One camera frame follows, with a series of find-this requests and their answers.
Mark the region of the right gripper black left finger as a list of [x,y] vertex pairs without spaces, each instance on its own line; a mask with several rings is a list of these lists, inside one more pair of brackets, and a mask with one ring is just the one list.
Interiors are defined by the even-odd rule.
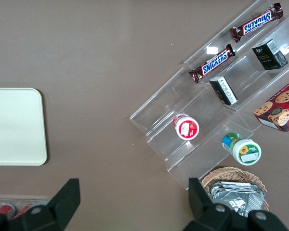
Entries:
[[80,204],[79,179],[67,183],[46,205],[30,207],[8,222],[9,231],[63,231]]

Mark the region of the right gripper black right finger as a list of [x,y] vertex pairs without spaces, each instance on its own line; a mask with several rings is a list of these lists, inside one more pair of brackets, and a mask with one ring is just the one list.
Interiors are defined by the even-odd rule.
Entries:
[[220,203],[213,203],[197,178],[189,179],[188,200],[194,220],[185,231],[230,231],[232,210]]

